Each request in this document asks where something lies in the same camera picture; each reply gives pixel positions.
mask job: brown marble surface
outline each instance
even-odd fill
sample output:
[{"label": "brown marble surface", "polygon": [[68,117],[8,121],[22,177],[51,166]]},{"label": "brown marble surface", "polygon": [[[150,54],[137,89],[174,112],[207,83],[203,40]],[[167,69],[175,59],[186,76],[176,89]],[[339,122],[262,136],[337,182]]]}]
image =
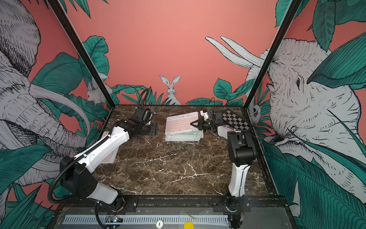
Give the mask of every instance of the brown marble surface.
[{"label": "brown marble surface", "polygon": [[[167,117],[203,108],[151,106],[150,109],[155,113],[152,122],[159,126],[158,135],[130,139],[119,147],[115,162],[98,166],[94,177],[124,194],[226,194],[232,170],[226,139],[207,132],[198,143],[166,142],[164,138]],[[242,114],[240,108],[230,109]],[[114,121],[130,117],[134,111],[135,106],[117,106],[106,130]],[[268,195],[259,163],[251,166],[245,189],[247,195]]]}]

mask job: white keyboard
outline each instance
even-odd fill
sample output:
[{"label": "white keyboard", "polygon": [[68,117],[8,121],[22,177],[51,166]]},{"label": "white keyboard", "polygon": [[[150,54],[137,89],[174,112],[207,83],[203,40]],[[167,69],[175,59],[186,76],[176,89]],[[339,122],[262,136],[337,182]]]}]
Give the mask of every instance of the white keyboard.
[{"label": "white keyboard", "polygon": [[191,126],[191,122],[196,120],[198,120],[197,111],[168,117],[165,126],[165,135],[198,130],[196,127]]}]

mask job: ventilation grille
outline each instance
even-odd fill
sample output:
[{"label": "ventilation grille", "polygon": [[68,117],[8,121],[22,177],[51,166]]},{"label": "ventilation grille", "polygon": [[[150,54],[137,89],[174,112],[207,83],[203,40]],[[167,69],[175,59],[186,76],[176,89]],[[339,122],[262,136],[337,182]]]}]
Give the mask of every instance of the ventilation grille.
[{"label": "ventilation grille", "polygon": [[[229,225],[227,215],[117,215],[122,218],[122,223],[113,224],[153,224],[162,220],[164,224],[193,224],[204,225]],[[106,216],[99,216],[101,222],[105,222]],[[94,215],[66,215],[62,224],[98,224]]]}]

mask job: black and white checkerboard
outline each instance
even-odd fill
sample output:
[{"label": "black and white checkerboard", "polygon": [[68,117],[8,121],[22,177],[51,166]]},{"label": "black and white checkerboard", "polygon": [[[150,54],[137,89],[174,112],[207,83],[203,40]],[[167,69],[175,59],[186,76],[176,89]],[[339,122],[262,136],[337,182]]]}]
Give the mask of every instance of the black and white checkerboard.
[{"label": "black and white checkerboard", "polygon": [[231,110],[223,113],[223,122],[236,130],[250,130],[252,125]]}]

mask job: stack of keyboards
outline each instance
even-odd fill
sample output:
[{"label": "stack of keyboards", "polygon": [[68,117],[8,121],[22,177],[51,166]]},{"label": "stack of keyboards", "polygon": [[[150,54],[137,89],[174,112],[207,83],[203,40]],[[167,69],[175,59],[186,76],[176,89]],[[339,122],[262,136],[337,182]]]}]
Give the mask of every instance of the stack of keyboards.
[{"label": "stack of keyboards", "polygon": [[198,112],[170,116],[165,126],[165,141],[199,141],[203,131],[191,126],[198,120]]}]

